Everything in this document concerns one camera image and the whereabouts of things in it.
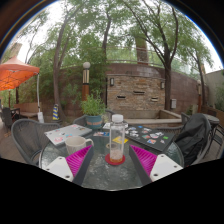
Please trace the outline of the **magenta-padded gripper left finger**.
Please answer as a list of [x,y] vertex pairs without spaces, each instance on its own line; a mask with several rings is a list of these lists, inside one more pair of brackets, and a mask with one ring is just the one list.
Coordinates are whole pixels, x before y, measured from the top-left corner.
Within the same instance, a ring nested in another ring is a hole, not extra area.
[[93,146],[89,145],[68,157],[57,157],[45,170],[81,186],[93,154]]

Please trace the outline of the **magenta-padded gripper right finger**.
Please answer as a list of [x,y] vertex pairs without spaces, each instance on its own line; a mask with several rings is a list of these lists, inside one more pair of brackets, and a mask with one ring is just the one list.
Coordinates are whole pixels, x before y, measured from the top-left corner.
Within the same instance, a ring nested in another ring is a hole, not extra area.
[[155,155],[134,145],[129,146],[129,155],[143,185],[155,182],[182,169],[182,166],[165,154]]

